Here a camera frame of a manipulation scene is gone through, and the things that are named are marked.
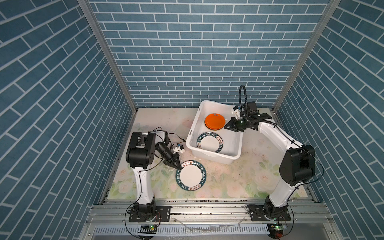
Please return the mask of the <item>green-rimmed lettered plate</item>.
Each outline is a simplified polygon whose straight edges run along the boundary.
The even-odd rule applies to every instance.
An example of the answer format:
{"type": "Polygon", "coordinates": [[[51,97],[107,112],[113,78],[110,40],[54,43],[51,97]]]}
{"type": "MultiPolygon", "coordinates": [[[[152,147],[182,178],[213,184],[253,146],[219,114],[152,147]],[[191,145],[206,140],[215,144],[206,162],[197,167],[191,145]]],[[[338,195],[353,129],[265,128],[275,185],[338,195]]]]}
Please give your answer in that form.
{"type": "Polygon", "coordinates": [[[214,132],[202,133],[196,141],[197,147],[213,153],[219,153],[224,147],[222,137],[214,132]]]}
{"type": "Polygon", "coordinates": [[[176,182],[185,191],[193,192],[202,188],[206,180],[207,171],[197,161],[186,161],[182,163],[182,168],[176,171],[176,182]]]}

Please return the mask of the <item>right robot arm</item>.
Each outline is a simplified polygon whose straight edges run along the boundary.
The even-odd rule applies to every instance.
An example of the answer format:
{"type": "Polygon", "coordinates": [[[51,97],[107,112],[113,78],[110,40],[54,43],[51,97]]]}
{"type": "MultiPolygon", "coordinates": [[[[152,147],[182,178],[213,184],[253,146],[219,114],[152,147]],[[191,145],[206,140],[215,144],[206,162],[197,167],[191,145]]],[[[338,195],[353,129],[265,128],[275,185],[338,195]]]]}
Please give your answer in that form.
{"type": "Polygon", "coordinates": [[[232,111],[232,114],[233,116],[225,125],[226,130],[259,131],[280,150],[282,155],[279,166],[280,180],[272,194],[266,197],[264,211],[269,214],[285,211],[294,192],[315,175],[314,148],[294,140],[268,114],[255,114],[248,117],[239,110],[232,111]]]}

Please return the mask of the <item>orange plate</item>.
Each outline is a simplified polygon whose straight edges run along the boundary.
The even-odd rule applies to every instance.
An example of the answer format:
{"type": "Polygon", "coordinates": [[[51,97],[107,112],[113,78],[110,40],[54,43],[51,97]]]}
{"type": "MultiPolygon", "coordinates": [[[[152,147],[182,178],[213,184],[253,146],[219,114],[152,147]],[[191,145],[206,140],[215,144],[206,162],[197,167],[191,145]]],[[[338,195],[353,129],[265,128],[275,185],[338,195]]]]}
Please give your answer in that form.
{"type": "Polygon", "coordinates": [[[213,131],[222,129],[226,125],[225,118],[220,114],[209,114],[205,118],[205,126],[213,131]]]}

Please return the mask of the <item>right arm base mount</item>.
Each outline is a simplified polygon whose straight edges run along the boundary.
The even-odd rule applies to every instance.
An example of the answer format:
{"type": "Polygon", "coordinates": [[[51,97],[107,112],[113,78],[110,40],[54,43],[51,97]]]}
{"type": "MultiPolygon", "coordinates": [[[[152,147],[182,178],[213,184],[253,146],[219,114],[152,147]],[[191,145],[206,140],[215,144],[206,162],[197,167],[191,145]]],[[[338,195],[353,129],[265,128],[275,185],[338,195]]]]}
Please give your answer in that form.
{"type": "Polygon", "coordinates": [[[291,216],[288,207],[276,208],[272,204],[247,205],[246,210],[250,215],[252,222],[262,221],[290,221],[291,216]]]}

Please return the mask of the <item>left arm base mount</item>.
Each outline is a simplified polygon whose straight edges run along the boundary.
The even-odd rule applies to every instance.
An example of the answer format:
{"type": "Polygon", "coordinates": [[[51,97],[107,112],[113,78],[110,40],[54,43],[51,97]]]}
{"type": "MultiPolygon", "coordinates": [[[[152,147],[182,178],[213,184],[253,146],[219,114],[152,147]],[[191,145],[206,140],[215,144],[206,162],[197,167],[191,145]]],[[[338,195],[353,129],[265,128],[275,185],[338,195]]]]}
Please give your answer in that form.
{"type": "Polygon", "coordinates": [[[170,206],[139,205],[134,206],[129,211],[129,223],[157,222],[166,223],[170,221],[170,206]]]}

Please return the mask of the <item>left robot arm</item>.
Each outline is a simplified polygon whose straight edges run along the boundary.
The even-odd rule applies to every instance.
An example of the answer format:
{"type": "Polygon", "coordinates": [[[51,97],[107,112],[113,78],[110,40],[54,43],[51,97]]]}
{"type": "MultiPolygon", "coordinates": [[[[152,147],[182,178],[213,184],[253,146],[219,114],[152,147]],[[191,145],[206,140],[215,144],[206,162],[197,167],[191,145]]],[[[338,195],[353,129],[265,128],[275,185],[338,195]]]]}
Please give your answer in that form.
{"type": "Polygon", "coordinates": [[[134,212],[145,214],[156,212],[155,195],[149,174],[156,154],[160,156],[160,162],[166,166],[176,170],[182,169],[180,155],[169,148],[170,143],[167,131],[132,133],[127,145],[126,162],[132,168],[137,184],[138,197],[132,208],[134,212]]]}

